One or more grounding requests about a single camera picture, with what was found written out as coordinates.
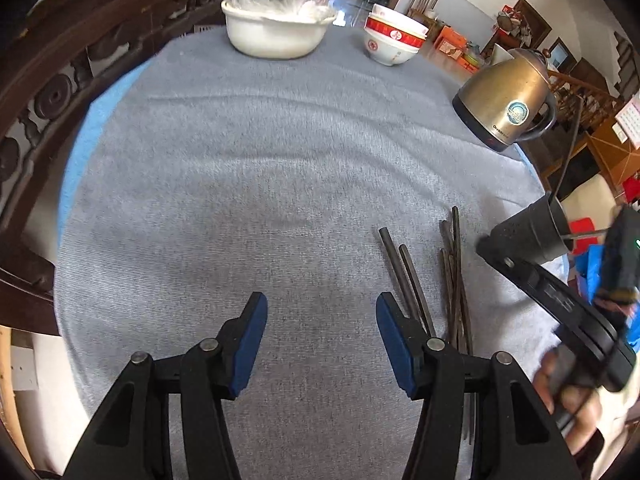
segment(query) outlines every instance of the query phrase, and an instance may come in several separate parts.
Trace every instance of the hand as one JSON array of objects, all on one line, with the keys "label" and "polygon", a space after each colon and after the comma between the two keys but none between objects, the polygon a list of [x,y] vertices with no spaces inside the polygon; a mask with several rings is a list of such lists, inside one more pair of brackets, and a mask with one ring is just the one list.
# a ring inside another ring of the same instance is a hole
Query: hand
[{"label": "hand", "polygon": [[[556,408],[549,390],[549,376],[556,368],[556,359],[557,356],[554,350],[547,352],[542,357],[540,369],[533,376],[532,381],[533,387],[538,392],[542,402],[545,403],[549,413],[553,413]],[[588,388],[567,386],[560,395],[562,405],[569,413],[575,413],[588,396],[590,396],[589,400],[584,403],[580,412],[575,416],[574,426],[564,438],[572,455],[578,453],[595,433],[596,424],[602,414],[602,405],[600,404],[598,392]]]}]

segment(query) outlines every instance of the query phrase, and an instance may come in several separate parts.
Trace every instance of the carved wooden backrest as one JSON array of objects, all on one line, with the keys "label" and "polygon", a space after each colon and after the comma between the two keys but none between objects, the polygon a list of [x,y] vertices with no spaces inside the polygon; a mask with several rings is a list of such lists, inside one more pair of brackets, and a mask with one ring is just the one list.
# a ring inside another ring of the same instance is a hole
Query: carved wooden backrest
[{"label": "carved wooden backrest", "polygon": [[222,0],[44,0],[0,57],[0,324],[57,334],[54,266],[21,241],[89,104],[173,38],[223,24]]}]

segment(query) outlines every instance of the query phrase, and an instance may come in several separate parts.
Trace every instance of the kettle lid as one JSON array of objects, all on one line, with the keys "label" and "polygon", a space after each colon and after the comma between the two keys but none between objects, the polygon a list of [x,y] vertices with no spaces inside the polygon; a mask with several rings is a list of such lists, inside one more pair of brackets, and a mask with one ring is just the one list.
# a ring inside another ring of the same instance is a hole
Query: kettle lid
[{"label": "kettle lid", "polygon": [[546,62],[542,61],[542,54],[526,48],[512,48],[508,51],[513,57],[524,58],[529,64],[536,69],[542,79],[549,83],[549,72],[546,70]]}]

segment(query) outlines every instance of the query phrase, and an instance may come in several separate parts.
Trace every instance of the round table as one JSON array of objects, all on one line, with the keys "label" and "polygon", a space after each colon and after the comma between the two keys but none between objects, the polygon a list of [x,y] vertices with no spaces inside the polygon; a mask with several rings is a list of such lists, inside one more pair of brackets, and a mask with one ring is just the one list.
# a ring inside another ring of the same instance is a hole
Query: round table
[{"label": "round table", "polygon": [[66,170],[54,291],[89,413],[131,353],[181,354],[260,290],[254,373],[225,404],[241,475],[400,478],[420,402],[376,326],[376,297],[396,290],[377,231],[410,248],[443,335],[438,223],[453,205],[476,354],[535,370],[554,322],[474,244],[542,186],[458,119],[455,79],[421,56],[381,66],[362,41],[331,27],[309,56],[272,61],[219,28],[171,42],[92,105]]}]

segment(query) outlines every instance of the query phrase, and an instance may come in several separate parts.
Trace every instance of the red object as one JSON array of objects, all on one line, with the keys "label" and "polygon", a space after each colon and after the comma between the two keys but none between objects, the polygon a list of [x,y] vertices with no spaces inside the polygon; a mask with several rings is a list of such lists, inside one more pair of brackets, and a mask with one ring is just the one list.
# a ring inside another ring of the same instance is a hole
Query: red object
[{"label": "red object", "polygon": [[370,16],[367,18],[367,25],[365,25],[365,27],[370,28],[371,30],[375,30],[380,34],[384,34],[385,36],[390,37],[392,40],[399,41],[400,43],[404,43],[409,46],[414,46],[415,48],[420,48],[425,41],[424,38],[419,38],[418,36],[409,34],[404,30],[398,30],[391,25],[387,25],[386,23],[374,20]]},{"label": "red object", "polygon": [[[588,233],[589,231],[596,230],[591,218],[580,218],[575,222],[569,222],[569,229],[571,230],[572,234]],[[572,254],[577,256],[578,254],[585,253],[587,249],[589,249],[590,245],[597,245],[597,243],[597,237],[574,240],[574,250],[572,251]]]},{"label": "red object", "polygon": [[640,196],[640,180],[638,180],[635,175],[626,179],[622,183],[622,188],[625,190],[626,202],[629,204]]},{"label": "red object", "polygon": [[462,34],[458,34],[451,27],[445,27],[438,36],[438,39],[434,41],[433,46],[437,50],[443,41],[448,41],[459,50],[464,50],[466,47],[466,38]]}]

